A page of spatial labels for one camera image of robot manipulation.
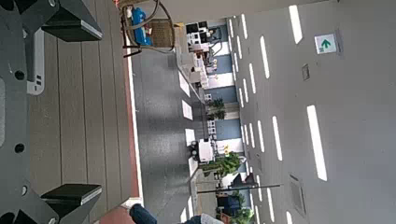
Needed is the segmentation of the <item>right gripper grey black finger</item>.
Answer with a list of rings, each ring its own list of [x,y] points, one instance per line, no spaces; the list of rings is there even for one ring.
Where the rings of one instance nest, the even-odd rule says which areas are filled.
[[[18,0],[22,27],[37,30],[65,42],[100,41],[103,33],[82,0]]]
[[[101,185],[63,184],[39,196],[22,197],[18,224],[82,224],[102,194]]]

